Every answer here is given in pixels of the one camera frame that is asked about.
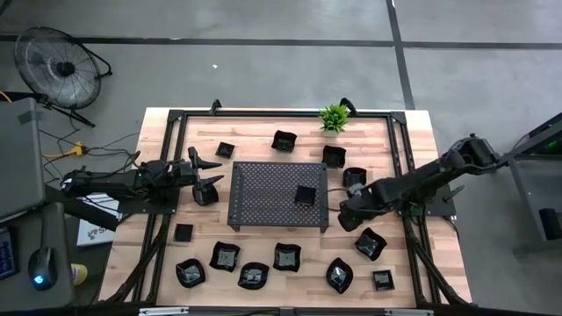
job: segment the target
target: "concrete floor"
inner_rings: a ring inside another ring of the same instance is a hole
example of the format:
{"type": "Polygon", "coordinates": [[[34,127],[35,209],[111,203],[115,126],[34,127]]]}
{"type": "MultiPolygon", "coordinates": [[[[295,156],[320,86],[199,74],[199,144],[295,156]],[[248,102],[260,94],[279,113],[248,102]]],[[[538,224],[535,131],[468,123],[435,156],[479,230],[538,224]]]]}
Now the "concrete floor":
{"type": "MultiPolygon", "coordinates": [[[[403,40],[560,42],[555,0],[396,0],[403,40]]],[[[75,35],[208,39],[391,40],[384,0],[17,0],[0,33],[34,25],[75,35]]],[[[101,95],[81,111],[98,125],[71,140],[104,145],[138,132],[149,106],[323,107],[349,97],[365,109],[404,109],[393,48],[88,45],[113,66],[101,95]]],[[[0,90],[25,90],[13,43],[0,42],[0,90]]],[[[560,112],[562,52],[539,50],[405,51],[416,109],[428,110],[437,146],[476,133],[499,152],[560,112]]],[[[72,131],[48,114],[42,128],[72,131]]],[[[45,153],[55,141],[42,139],[45,153]]],[[[116,147],[133,151],[137,137],[116,147]]],[[[125,157],[57,162],[115,169],[125,157]]],[[[463,176],[455,197],[466,273],[475,303],[559,314],[562,257],[516,260],[513,246],[536,237],[507,169],[463,176]]]]}

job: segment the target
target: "electric fan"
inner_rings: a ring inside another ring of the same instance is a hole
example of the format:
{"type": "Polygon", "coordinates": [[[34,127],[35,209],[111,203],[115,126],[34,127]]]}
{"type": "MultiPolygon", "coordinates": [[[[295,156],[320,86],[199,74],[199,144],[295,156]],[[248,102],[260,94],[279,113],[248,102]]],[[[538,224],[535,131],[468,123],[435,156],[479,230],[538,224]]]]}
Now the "electric fan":
{"type": "Polygon", "coordinates": [[[76,110],[96,100],[102,78],[112,74],[107,61],[72,36],[49,27],[34,27],[21,34],[16,41],[15,61],[34,95],[6,92],[9,97],[34,97],[48,109],[94,126],[76,110]],[[105,73],[100,74],[96,59],[107,65],[105,73]]]}

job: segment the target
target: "black mesh tray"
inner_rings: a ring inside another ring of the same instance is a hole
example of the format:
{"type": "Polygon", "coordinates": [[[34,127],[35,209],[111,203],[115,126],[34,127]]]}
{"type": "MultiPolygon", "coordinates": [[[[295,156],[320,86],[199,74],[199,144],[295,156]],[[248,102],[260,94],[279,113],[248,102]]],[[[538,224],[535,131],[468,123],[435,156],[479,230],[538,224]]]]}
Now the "black mesh tray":
{"type": "Polygon", "coordinates": [[[234,162],[228,224],[328,228],[325,163],[234,162]],[[313,206],[295,203],[299,185],[316,189],[313,206]]]}

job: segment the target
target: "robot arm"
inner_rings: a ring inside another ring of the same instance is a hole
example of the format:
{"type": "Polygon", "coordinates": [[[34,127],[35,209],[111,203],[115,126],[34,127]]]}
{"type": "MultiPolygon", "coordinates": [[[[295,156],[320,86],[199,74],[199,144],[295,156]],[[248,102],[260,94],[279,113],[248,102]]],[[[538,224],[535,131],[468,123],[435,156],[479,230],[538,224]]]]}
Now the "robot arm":
{"type": "Polygon", "coordinates": [[[338,220],[350,232],[364,220],[374,219],[391,209],[404,210],[421,205],[436,191],[463,174],[482,175],[498,168],[500,157],[487,140],[471,134],[455,142],[447,153],[433,162],[396,178],[378,179],[340,203],[338,220]]]}
{"type": "Polygon", "coordinates": [[[199,169],[217,168],[222,164],[205,162],[194,147],[188,149],[190,162],[150,161],[127,172],[90,172],[82,167],[64,176],[62,193],[67,198],[85,197],[94,192],[106,193],[117,200],[138,198],[151,203],[166,199],[168,190],[193,185],[195,201],[208,204],[205,196],[223,176],[200,179],[199,169]]]}

